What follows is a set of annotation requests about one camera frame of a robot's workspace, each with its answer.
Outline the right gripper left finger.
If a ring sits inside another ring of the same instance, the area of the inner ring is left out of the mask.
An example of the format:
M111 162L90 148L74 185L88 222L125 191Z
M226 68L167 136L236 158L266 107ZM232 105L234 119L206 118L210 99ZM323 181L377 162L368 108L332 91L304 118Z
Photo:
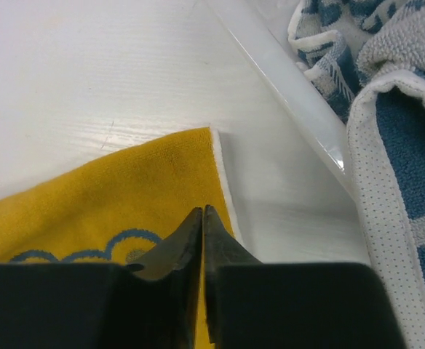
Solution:
M129 265L0 264L0 348L192 348L202 210Z

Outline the yellow and blue towel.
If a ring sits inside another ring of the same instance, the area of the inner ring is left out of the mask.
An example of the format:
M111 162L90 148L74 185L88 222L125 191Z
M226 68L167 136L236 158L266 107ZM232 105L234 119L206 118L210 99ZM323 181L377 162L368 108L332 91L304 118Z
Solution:
M207 127L109 154L0 200L0 262L126 262L205 204L237 229L219 135Z

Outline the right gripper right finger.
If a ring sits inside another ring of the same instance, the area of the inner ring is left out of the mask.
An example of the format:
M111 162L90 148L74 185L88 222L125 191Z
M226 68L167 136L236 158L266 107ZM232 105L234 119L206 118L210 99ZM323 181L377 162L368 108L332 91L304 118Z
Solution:
M404 348L384 285L356 262L264 263L207 206L207 328L216 348Z

